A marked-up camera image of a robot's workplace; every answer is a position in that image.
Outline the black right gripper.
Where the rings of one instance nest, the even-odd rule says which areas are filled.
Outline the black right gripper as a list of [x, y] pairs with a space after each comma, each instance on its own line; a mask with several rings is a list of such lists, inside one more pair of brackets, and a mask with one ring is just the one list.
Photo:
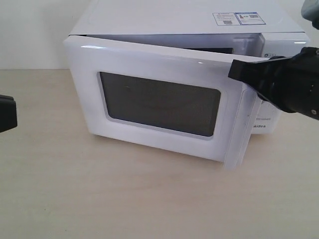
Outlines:
[[233, 60], [228, 77], [287, 113], [319, 117], [319, 49], [304, 47], [293, 57], [259, 62]]

